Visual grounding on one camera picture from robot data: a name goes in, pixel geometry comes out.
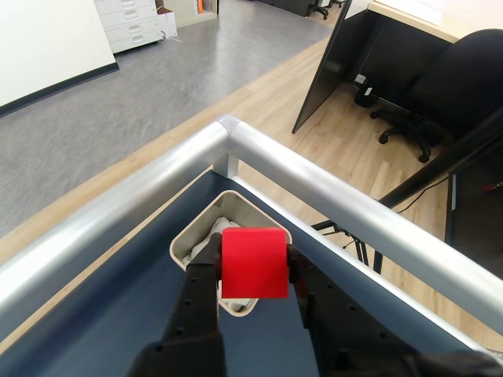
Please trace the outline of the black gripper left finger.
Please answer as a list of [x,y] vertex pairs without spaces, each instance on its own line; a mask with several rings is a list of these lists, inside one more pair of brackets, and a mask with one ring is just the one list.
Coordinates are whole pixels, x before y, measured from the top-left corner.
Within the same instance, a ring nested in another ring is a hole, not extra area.
[[217,285],[222,236],[186,266],[177,301],[160,340],[135,358],[129,376],[225,376],[225,347],[218,329]]

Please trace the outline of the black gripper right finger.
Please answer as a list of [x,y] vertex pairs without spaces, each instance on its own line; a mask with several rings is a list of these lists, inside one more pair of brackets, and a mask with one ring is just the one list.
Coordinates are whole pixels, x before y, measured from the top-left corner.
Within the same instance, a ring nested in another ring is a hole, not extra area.
[[420,353],[387,329],[298,248],[287,246],[303,326],[320,376],[431,376]]

